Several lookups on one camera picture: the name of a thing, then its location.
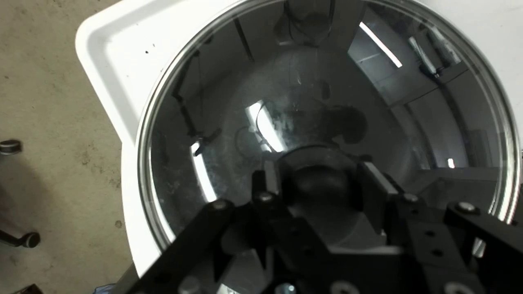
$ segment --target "gray floor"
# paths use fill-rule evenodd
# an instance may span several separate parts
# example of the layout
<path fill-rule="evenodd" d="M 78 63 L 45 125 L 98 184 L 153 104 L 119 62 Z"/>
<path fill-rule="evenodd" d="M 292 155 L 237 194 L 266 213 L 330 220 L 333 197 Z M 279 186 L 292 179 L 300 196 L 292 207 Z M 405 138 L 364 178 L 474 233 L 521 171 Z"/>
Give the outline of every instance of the gray floor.
<path fill-rule="evenodd" d="M 109 0 L 1 0 L 0 230 L 39 230 L 37 248 L 0 243 L 0 292 L 91 292 L 130 264 L 119 200 L 119 140 L 73 49 Z"/>

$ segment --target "black stand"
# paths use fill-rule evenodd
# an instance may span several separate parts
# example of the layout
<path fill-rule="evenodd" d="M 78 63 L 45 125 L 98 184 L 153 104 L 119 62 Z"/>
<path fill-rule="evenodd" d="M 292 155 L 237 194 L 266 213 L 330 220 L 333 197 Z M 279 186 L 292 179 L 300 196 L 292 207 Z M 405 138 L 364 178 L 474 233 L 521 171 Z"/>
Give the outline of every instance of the black stand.
<path fill-rule="evenodd" d="M 1 140 L 0 142 L 0 156 L 10 156 L 21 151 L 21 142 L 19 140 Z M 0 240 L 5 243 L 10 243 L 13 246 L 26 246 L 32 248 L 39 243 L 41 236 L 37 231 L 24 233 L 23 236 L 16 238 L 3 230 L 0 230 Z"/>

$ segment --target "black metal frame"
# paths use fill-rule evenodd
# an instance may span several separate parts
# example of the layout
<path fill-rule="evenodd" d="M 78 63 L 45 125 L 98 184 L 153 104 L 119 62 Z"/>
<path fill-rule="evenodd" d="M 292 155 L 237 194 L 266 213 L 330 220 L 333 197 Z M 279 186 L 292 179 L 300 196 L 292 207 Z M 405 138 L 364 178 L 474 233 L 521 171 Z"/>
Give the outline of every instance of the black metal frame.
<path fill-rule="evenodd" d="M 16 155 L 19 151 L 21 151 L 19 140 L 10 138 L 10 140 L 0 142 L 0 156 L 10 156 L 10 155 Z M 37 231 L 29 231 L 29 233 L 24 233 L 23 236 L 16 238 L 11 233 L 0 230 L 0 240 L 5 243 L 10 243 L 13 246 L 34 248 L 41 241 L 41 236 Z"/>
<path fill-rule="evenodd" d="M 202 259 L 211 259 L 215 292 L 229 261 L 255 249 L 265 267 L 266 285 L 282 282 L 296 292 L 392 292 L 392 294 L 482 294 L 521 292 L 518 279 L 523 231 L 469 202 L 433 210 L 405 194 L 369 161 L 358 161 L 356 207 L 384 231 L 387 246 L 333 253 L 317 231 L 294 217 L 284 196 L 266 191 L 266 173 L 253 174 L 253 196 L 245 205 L 219 199 L 201 209 L 145 276 L 126 292 L 178 292 L 184 277 Z M 485 243 L 480 258 L 474 240 Z"/>

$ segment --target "screw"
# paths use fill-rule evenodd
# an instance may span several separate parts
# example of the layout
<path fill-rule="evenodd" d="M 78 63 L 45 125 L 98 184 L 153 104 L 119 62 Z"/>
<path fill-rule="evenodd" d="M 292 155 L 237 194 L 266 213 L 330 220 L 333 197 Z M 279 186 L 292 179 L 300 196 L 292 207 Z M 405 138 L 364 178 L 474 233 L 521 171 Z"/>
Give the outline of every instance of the screw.
<path fill-rule="evenodd" d="M 474 294 L 470 287 L 461 282 L 446 282 L 443 287 L 444 294 Z"/>
<path fill-rule="evenodd" d="M 178 287 L 180 294 L 199 294 L 201 287 L 199 287 L 199 280 L 194 276 L 186 276 L 180 287 Z"/>
<path fill-rule="evenodd" d="M 330 285 L 330 294 L 359 294 L 359 289 L 346 280 L 336 280 Z"/>
<path fill-rule="evenodd" d="M 403 199 L 407 202 L 418 202 L 420 200 L 418 196 L 415 196 L 415 194 L 403 194 Z"/>
<path fill-rule="evenodd" d="M 214 207 L 215 210 L 222 210 L 222 209 L 229 207 L 229 202 L 224 200 L 224 199 L 217 199 L 217 200 L 212 202 L 212 207 Z"/>
<path fill-rule="evenodd" d="M 273 196 L 271 192 L 260 192 L 260 194 L 258 194 L 258 199 L 260 199 L 261 202 L 271 202 L 271 200 L 274 199 L 274 196 Z"/>
<path fill-rule="evenodd" d="M 472 202 L 457 202 L 457 210 L 464 213 L 472 213 L 477 210 L 477 207 Z"/>

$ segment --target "glass lid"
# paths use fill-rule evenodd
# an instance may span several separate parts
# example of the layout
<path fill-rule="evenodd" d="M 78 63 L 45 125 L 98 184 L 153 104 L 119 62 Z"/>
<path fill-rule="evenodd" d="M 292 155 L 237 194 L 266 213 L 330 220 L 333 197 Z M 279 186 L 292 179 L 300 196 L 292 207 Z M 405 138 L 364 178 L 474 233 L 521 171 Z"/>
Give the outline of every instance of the glass lid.
<path fill-rule="evenodd" d="M 510 220 L 518 140 L 480 53 L 410 1 L 248 0 L 158 81 L 139 133 L 148 223 L 165 248 L 209 200 L 243 204 L 266 153 L 361 155 L 433 207 Z"/>

